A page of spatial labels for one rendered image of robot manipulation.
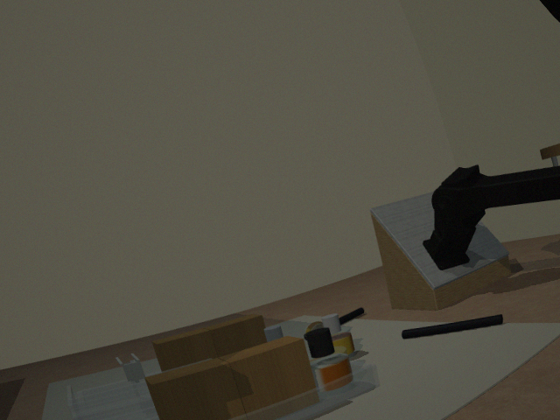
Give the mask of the black cylindrical rod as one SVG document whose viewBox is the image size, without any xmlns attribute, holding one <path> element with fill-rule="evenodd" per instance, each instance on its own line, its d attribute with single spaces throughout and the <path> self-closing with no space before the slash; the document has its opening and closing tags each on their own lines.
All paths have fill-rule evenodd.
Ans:
<svg viewBox="0 0 560 420">
<path fill-rule="evenodd" d="M 346 322 L 357 318 L 358 316 L 360 316 L 363 313 L 364 313 L 364 309 L 360 308 L 356 311 L 352 311 L 352 312 L 348 313 L 346 316 L 343 316 L 343 317 L 339 318 L 339 322 L 340 322 L 341 325 L 345 324 Z"/>
<path fill-rule="evenodd" d="M 471 330 L 473 328 L 481 328 L 486 326 L 497 326 L 502 324 L 503 317 L 501 314 L 488 316 L 485 318 L 468 319 L 466 321 L 458 321 L 456 323 L 446 323 L 444 325 L 424 326 L 422 328 L 412 328 L 402 331 L 402 338 L 410 339 L 415 337 L 431 336 L 434 334 L 453 333 L 463 330 Z"/>
</svg>

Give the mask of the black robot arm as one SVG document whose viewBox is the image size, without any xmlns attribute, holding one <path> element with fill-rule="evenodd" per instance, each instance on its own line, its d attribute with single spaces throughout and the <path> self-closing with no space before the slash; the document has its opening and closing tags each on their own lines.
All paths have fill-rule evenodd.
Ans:
<svg viewBox="0 0 560 420">
<path fill-rule="evenodd" d="M 489 207 L 560 200 L 560 165 L 499 176 L 459 167 L 434 191 L 434 230 L 423 246 L 440 270 L 469 263 L 466 251 Z"/>
</svg>

